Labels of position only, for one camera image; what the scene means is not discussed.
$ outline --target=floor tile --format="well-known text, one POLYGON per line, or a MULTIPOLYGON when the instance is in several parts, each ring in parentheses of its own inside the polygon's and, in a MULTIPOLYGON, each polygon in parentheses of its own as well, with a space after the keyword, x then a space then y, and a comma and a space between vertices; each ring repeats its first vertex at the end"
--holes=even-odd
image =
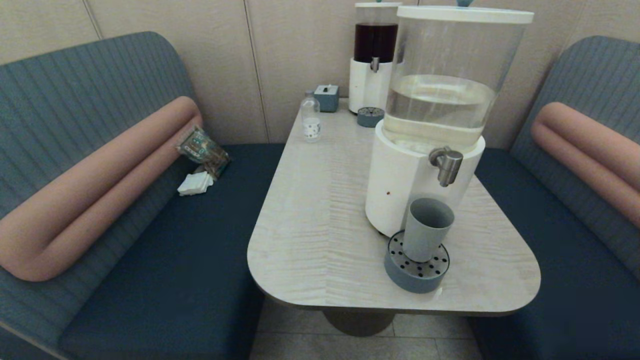
POLYGON ((251 360, 438 360, 434 339, 259 332, 251 360))
MULTIPOLYGON (((302 310, 283 306, 265 299, 258 324, 260 332, 286 332, 292 334, 335 334, 343 335, 327 321, 322 311, 302 310)), ((393 336, 393 326, 389 325, 376 336, 393 336)))
POLYGON ((467 319, 458 316, 398 314, 394 329, 396 336, 409 338, 474 338, 467 319))
POLYGON ((482 360, 475 340, 436 339, 440 360, 482 360))

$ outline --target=spigot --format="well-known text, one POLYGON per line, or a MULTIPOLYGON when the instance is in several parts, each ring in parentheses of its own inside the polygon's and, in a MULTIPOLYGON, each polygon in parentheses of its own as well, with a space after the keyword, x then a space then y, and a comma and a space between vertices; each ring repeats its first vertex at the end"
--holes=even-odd
POLYGON ((458 151, 451 150, 450 147, 439 147, 433 149, 429 154, 429 161, 435 167, 440 169, 438 173, 438 180, 440 186, 446 188, 456 180, 458 176, 458 170, 462 164, 464 156, 458 151))
POLYGON ((369 64, 369 67, 373 72, 378 72, 378 69, 380 69, 380 58, 371 58, 371 64, 369 64))

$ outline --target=gray upholstered backrest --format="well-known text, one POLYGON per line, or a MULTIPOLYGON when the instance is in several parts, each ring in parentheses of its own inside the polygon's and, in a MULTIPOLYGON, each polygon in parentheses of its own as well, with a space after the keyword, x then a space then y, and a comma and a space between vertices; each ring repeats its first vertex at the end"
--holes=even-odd
MULTIPOLYGON (((80 45, 0 67, 0 217, 178 96, 195 98, 156 33, 80 45)), ((0 268, 0 325, 57 351, 63 329, 160 212, 191 166, 172 165, 71 269, 47 282, 0 268)))
POLYGON ((607 37, 590 37, 573 44, 551 70, 511 149, 512 155, 640 279, 640 229, 531 138, 536 115, 554 101, 640 143, 640 44, 607 37))

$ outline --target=beige wall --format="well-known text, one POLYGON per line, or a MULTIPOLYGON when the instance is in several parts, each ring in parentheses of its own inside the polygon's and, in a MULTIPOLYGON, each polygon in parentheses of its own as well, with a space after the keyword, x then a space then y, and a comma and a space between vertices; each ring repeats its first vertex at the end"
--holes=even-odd
MULTIPOLYGON (((93 41, 100 32, 107 38, 156 31, 185 62, 215 139, 284 142, 304 90, 332 83, 348 94, 356 1, 86 0, 94 28, 82 0, 0 0, 0 63, 93 41)), ((563 49, 591 35, 640 42, 640 0, 476 0, 474 6, 536 13, 484 131, 491 147, 511 146, 563 49)))
POLYGON ((82 0, 0 0, 0 64, 95 40, 82 0))

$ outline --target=gray plastic cup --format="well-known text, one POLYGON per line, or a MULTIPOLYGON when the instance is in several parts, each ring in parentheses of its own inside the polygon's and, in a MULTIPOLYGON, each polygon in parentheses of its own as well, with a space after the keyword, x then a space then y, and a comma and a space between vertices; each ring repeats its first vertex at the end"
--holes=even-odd
POLYGON ((442 201, 426 197, 414 200, 406 216, 404 253, 417 263, 431 260, 454 218, 453 210, 442 201))

